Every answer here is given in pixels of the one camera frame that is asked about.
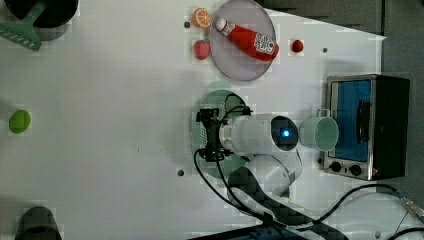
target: red ball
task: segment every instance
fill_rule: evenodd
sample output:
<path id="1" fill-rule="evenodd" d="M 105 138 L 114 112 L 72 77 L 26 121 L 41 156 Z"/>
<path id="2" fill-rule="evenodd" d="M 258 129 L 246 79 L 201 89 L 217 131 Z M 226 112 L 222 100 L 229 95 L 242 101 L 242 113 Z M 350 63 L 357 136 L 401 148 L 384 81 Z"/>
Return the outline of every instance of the red ball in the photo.
<path id="1" fill-rule="evenodd" d="M 295 53 L 300 53 L 303 51 L 303 43 L 300 40 L 296 40 L 292 44 L 292 51 Z"/>

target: orange slice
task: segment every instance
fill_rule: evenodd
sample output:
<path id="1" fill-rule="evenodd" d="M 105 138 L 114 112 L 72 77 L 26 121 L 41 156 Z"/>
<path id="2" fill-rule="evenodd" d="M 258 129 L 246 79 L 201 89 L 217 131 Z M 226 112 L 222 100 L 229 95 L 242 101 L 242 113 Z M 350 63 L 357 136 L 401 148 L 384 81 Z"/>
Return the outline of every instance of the orange slice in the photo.
<path id="1" fill-rule="evenodd" d="M 208 28 L 211 25 L 211 17 L 204 8 L 198 8 L 193 13 L 193 24 L 198 28 Z"/>

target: black cable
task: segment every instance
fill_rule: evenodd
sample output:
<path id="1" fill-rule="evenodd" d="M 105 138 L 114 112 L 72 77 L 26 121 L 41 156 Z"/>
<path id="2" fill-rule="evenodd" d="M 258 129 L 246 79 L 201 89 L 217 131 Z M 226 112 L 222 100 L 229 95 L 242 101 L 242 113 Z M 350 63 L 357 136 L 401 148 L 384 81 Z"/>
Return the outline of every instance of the black cable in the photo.
<path id="1" fill-rule="evenodd" d="M 225 103 L 225 111 L 227 111 L 227 112 L 228 112 L 228 105 L 227 105 L 227 103 L 228 103 L 228 99 L 230 97 L 236 97 L 236 98 L 238 98 L 240 100 L 240 103 L 245 104 L 244 103 L 244 100 L 239 95 L 237 95 L 235 93 L 230 93 L 230 94 L 227 95 L 227 97 L 225 97 L 225 101 L 224 101 L 224 103 Z"/>
<path id="2" fill-rule="evenodd" d="M 303 162 L 302 162 L 302 158 L 300 157 L 300 154 L 299 154 L 299 151 L 297 150 L 297 148 L 296 148 L 296 154 L 297 154 L 297 157 L 299 158 L 300 168 L 302 168 L 303 167 Z"/>
<path id="3" fill-rule="evenodd" d="M 352 189 L 352 190 L 350 190 L 349 192 L 347 192 L 345 195 L 343 195 L 343 197 L 336 203 L 336 205 L 334 205 L 331 209 L 330 209 L 330 211 L 328 211 L 326 214 L 324 214 L 322 217 L 320 217 L 318 220 L 314 220 L 314 221 L 312 221 L 312 223 L 313 224 L 318 224 L 318 223 L 320 223 L 320 222 L 322 222 L 324 219 L 326 219 L 326 218 L 328 218 L 331 214 L 333 214 L 333 212 L 334 211 L 336 211 L 336 209 L 340 206 L 340 204 L 342 204 L 342 202 L 347 198 L 347 197 L 349 197 L 349 195 L 351 195 L 352 193 L 354 193 L 354 192 L 356 192 L 356 191 L 359 191 L 359 190 L 361 190 L 361 189 L 364 189 L 364 188 L 370 188 L 370 187 L 383 187 L 383 188 L 388 188 L 388 189 L 390 189 L 390 190 L 392 190 L 393 192 L 397 192 L 397 189 L 396 188 L 394 188 L 394 187 L 392 187 L 392 186 L 390 186 L 390 185 L 387 185 L 387 184 L 367 184 L 367 185 L 363 185 L 363 186 L 359 186 L 359 187 L 356 187 L 356 188 L 354 188 L 354 189 Z"/>
<path id="4" fill-rule="evenodd" d="M 246 107 L 246 106 L 235 106 L 235 107 L 231 108 L 231 109 L 230 109 L 230 111 L 228 111 L 228 112 L 226 112 L 226 113 L 225 113 L 224 117 L 223 117 L 221 120 L 223 120 L 223 121 L 224 121 L 224 120 L 228 117 L 228 115 L 229 115 L 230 113 L 233 113 L 233 112 L 234 112 L 234 110 L 237 110 L 237 109 L 239 109 L 239 108 L 245 109 L 245 107 Z"/>
<path id="5" fill-rule="evenodd" d="M 199 165 L 197 164 L 197 154 L 200 152 L 200 149 L 197 149 L 194 152 L 194 166 L 196 166 L 197 172 L 199 173 L 200 177 L 202 177 L 203 181 L 205 181 L 205 183 L 209 186 L 209 188 L 216 194 L 218 195 L 219 198 L 221 198 L 224 202 L 230 204 L 231 206 L 239 209 L 238 206 L 234 205 L 232 202 L 230 202 L 228 199 L 224 198 L 218 191 L 215 190 L 214 187 L 212 187 L 212 185 L 209 183 L 209 181 L 206 179 L 205 175 L 203 175 L 202 171 L 199 168 Z"/>
<path id="6" fill-rule="evenodd" d="M 422 228 L 422 227 L 408 228 L 408 229 L 405 229 L 403 231 L 396 233 L 395 235 L 391 236 L 388 240 L 395 240 L 396 238 L 398 238 L 398 237 L 400 237 L 404 234 L 410 233 L 410 232 L 421 232 L 421 231 L 424 231 L 424 228 Z"/>
<path id="7" fill-rule="evenodd" d="M 403 220 L 405 220 L 405 218 L 406 218 L 406 215 L 408 215 L 408 214 L 409 214 L 409 212 L 406 211 L 405 216 L 403 216 L 403 218 L 402 218 L 402 220 L 400 220 L 400 222 L 403 222 Z M 399 224 L 398 228 L 396 228 L 395 233 L 397 233 L 397 230 L 399 230 L 399 228 L 400 228 L 400 224 Z"/>
<path id="8" fill-rule="evenodd" d="M 258 219 L 263 219 L 263 217 L 264 216 L 262 216 L 262 215 L 260 215 L 260 214 L 258 214 L 258 213 L 255 213 L 254 211 L 252 211 L 249 207 L 247 207 L 244 203 L 242 203 L 237 197 L 236 197 L 236 195 L 233 193 L 233 190 L 230 188 L 230 186 L 228 185 L 228 183 L 227 183 L 227 181 L 225 181 L 225 177 L 224 177 L 224 173 L 222 172 L 222 168 L 221 168 L 221 165 L 220 165 L 220 163 L 219 162 L 216 162 L 216 167 L 218 168 L 218 172 L 219 172 L 219 175 L 221 176 L 221 179 L 222 179 L 222 182 L 224 183 L 224 185 L 225 185 L 225 188 L 227 188 L 227 191 L 228 191 L 228 193 L 230 193 L 230 195 L 231 195 L 231 197 L 234 199 L 234 200 L 236 200 L 236 202 L 241 206 L 241 207 L 243 207 L 245 210 L 246 210 L 246 212 L 248 212 L 248 213 L 250 213 L 252 216 L 254 216 L 254 217 L 256 217 L 256 218 L 258 218 Z M 280 237 L 282 238 L 282 239 L 285 239 L 285 236 L 281 233 L 281 231 L 280 230 L 278 230 L 278 228 L 277 227 L 275 227 L 275 225 L 274 224 L 271 224 L 271 227 L 272 228 L 274 228 L 274 230 L 275 231 L 277 231 L 277 233 L 278 233 L 278 235 L 280 235 Z"/>
<path id="9" fill-rule="evenodd" d="M 250 210 L 249 208 L 247 208 L 247 211 L 245 211 L 245 209 L 243 209 L 242 207 L 239 207 L 239 206 L 237 206 L 237 205 L 235 205 L 234 203 L 232 203 L 232 202 L 230 202 L 228 199 L 226 199 L 226 198 L 224 198 L 218 191 L 216 191 L 216 189 L 214 188 L 214 187 L 212 187 L 212 185 L 210 184 L 210 182 L 206 179 L 206 177 L 203 175 L 203 173 L 202 173 L 202 171 L 200 170 L 200 168 L 199 168 L 199 165 L 197 164 L 197 155 L 198 155 L 198 153 L 200 152 L 200 150 L 201 149 L 198 149 L 198 150 L 196 150 L 195 152 L 194 152 L 194 165 L 196 166 L 196 170 L 197 170 L 197 172 L 199 173 L 199 175 L 200 175 L 200 177 L 202 177 L 202 179 L 203 179 L 203 181 L 205 181 L 205 183 L 209 186 L 209 188 L 219 197 L 219 198 L 221 198 L 224 202 L 226 202 L 227 204 L 229 204 L 230 206 L 232 206 L 232 207 L 234 207 L 234 208 L 236 208 L 236 209 L 238 209 L 239 211 L 241 211 L 241 212 L 243 212 L 243 213 L 246 213 L 247 212 L 247 214 L 251 214 L 253 217 L 255 217 L 255 218 L 257 218 L 257 219 L 259 219 L 259 220 L 261 220 L 261 221 L 264 221 L 264 216 L 262 216 L 261 214 L 258 214 L 258 213 L 255 213 L 255 212 L 253 212 L 252 210 Z M 278 225 L 278 226 L 281 226 L 281 227 L 283 227 L 283 228 L 285 228 L 286 226 L 284 225 L 284 224 L 282 224 L 282 223 L 280 223 L 280 222 L 277 222 L 277 221 L 274 221 L 273 220 L 273 222 L 274 222 L 274 224 L 276 224 L 276 225 Z"/>
<path id="10" fill-rule="evenodd" d="M 254 216 L 254 217 L 258 218 L 258 219 L 262 219 L 263 218 L 262 215 L 253 212 L 250 208 L 248 208 L 246 205 L 244 205 L 244 203 L 241 202 L 240 199 L 238 199 L 236 197 L 236 195 L 233 193 L 233 190 L 228 185 L 227 181 L 225 181 L 224 173 L 222 172 L 222 168 L 221 168 L 221 165 L 219 164 L 219 162 L 216 162 L 216 167 L 218 168 L 218 172 L 219 172 L 219 175 L 221 176 L 222 182 L 224 182 L 225 188 L 227 188 L 228 193 L 238 203 L 238 205 L 240 205 L 240 207 L 242 207 L 246 212 L 248 212 L 252 216 Z"/>

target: oven window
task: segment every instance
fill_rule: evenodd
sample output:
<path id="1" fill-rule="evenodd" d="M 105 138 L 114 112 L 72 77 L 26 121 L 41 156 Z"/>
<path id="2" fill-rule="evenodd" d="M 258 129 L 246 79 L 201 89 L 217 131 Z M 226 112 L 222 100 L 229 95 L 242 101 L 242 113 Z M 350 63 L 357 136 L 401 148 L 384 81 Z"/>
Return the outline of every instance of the oven window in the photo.
<path id="1" fill-rule="evenodd" d="M 358 142 L 357 112 L 361 101 L 371 102 L 371 81 L 337 82 L 336 122 L 339 127 L 339 141 L 330 157 L 366 162 L 368 142 Z"/>

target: mug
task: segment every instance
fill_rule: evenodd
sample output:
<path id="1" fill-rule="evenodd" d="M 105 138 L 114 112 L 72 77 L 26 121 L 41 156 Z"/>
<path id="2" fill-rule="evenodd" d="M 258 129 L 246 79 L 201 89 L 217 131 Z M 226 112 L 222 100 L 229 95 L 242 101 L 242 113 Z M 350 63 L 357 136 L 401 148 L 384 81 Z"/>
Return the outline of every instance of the mug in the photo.
<path id="1" fill-rule="evenodd" d="M 339 140 L 339 128 L 337 122 L 330 117 L 330 113 L 328 109 L 320 109 L 316 117 L 309 117 L 300 124 L 299 136 L 302 145 L 323 152 L 336 146 Z"/>

